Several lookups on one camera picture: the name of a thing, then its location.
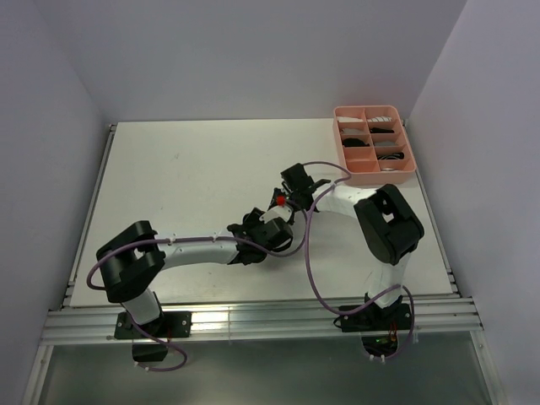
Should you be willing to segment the black white-striped sock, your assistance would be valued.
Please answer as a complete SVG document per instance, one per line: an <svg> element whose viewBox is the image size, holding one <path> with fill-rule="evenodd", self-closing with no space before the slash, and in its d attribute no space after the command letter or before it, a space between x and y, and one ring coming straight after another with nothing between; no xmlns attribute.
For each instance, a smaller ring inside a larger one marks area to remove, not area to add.
<svg viewBox="0 0 540 405"><path fill-rule="evenodd" d="M396 152L393 154L379 154L376 156L378 160L403 160L405 158L404 152Z"/></svg>

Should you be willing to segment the black orange argyle sock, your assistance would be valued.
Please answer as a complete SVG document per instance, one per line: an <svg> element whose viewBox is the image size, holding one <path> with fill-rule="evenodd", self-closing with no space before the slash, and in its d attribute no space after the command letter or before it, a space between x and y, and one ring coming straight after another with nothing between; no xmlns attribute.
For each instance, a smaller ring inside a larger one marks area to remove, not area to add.
<svg viewBox="0 0 540 405"><path fill-rule="evenodd" d="M244 226L253 226L260 221L260 217L265 212L260 208L253 208L249 213L245 214L242 218L242 224Z"/></svg>

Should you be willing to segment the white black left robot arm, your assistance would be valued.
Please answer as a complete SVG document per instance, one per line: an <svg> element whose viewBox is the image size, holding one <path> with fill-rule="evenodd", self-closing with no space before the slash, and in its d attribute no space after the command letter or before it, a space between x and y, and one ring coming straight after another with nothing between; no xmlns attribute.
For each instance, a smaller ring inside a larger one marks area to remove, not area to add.
<svg viewBox="0 0 540 405"><path fill-rule="evenodd" d="M112 304L122 305L145 337L161 333L165 325L159 301L149 288L157 275L168 269L195 264L251 265L287 250L294 240L290 225L281 218L231 224L213 235L159 236L148 220L141 220L106 242L96 252L101 287Z"/></svg>

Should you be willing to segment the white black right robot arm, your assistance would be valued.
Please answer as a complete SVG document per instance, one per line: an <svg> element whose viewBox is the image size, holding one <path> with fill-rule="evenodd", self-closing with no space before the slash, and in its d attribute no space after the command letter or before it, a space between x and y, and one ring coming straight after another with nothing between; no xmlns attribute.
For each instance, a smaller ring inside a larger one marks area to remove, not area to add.
<svg viewBox="0 0 540 405"><path fill-rule="evenodd" d="M344 173L336 180L314 181L305 168L327 165ZM333 314L353 316L365 312L367 323L382 329L390 323L402 303L404 273L410 256L424 237L424 227L399 189L385 184L376 189L348 186L353 174L330 162L306 162L290 166L280 173L287 196L306 210L304 256L308 280L321 305ZM310 236L314 213L337 213L357 220L370 254L379 262L375 279L365 295L366 301L352 310L331 307L316 287L311 270Z"/></svg>

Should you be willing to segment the black rolled sock in tray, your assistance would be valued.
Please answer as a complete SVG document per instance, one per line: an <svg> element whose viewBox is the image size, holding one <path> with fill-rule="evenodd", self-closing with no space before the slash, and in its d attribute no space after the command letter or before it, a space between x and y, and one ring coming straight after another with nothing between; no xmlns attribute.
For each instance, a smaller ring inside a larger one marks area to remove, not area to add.
<svg viewBox="0 0 540 405"><path fill-rule="evenodd" d="M369 147L370 145L361 138L344 138L342 141L344 148Z"/></svg>

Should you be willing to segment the white rolled sock in tray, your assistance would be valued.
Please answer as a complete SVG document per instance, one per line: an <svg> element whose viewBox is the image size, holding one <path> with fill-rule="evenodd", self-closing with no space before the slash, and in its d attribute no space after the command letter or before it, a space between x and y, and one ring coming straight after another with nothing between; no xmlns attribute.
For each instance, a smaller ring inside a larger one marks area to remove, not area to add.
<svg viewBox="0 0 540 405"><path fill-rule="evenodd" d="M336 116L337 122L341 126L345 125L363 125L365 120L355 116Z"/></svg>

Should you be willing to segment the pink compartment organizer tray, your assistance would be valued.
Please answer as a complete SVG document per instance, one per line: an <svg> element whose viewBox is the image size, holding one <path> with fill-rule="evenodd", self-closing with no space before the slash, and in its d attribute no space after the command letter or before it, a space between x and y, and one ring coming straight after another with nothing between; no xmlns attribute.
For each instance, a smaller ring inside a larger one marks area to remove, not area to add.
<svg viewBox="0 0 540 405"><path fill-rule="evenodd" d="M337 156L351 186L402 184L417 169L403 120L392 105L346 105L333 111Z"/></svg>

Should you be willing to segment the grey rolled sock in tray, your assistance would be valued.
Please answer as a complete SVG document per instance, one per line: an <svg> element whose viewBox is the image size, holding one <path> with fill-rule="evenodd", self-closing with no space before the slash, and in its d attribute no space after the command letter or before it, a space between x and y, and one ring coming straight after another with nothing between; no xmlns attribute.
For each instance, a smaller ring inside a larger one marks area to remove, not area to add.
<svg viewBox="0 0 540 405"><path fill-rule="evenodd" d="M376 148L390 148L390 147L400 147L401 144L396 140L382 140L380 142L374 142Z"/></svg>

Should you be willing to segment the striped white sock in tray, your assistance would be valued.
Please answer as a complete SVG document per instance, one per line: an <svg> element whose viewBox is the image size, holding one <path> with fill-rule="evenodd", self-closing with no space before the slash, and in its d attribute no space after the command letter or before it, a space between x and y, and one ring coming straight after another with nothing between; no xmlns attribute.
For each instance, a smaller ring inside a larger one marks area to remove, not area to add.
<svg viewBox="0 0 540 405"><path fill-rule="evenodd" d="M382 115L371 114L371 115L366 116L366 121L367 122L392 122L393 117L387 114L382 114Z"/></svg>

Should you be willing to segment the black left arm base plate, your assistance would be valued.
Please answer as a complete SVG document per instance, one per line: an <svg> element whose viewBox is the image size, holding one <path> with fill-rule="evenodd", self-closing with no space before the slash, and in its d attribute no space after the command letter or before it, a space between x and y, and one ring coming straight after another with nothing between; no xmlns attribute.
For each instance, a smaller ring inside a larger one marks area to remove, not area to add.
<svg viewBox="0 0 540 405"><path fill-rule="evenodd" d="M141 325L140 328L147 334L156 338L188 338L191 333L192 313L190 311L166 311L159 318L150 323ZM116 320L114 338L118 340L143 339L133 325L131 317L121 312Z"/></svg>

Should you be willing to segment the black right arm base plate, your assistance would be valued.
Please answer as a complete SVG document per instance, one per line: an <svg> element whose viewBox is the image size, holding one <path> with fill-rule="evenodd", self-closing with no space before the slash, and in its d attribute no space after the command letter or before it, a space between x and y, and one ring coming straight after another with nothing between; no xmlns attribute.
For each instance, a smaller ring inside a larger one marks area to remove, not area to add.
<svg viewBox="0 0 540 405"><path fill-rule="evenodd" d="M409 330L412 322L410 305L398 300L384 309L371 304L354 315L338 316L333 325L342 332L390 332Z"/></svg>

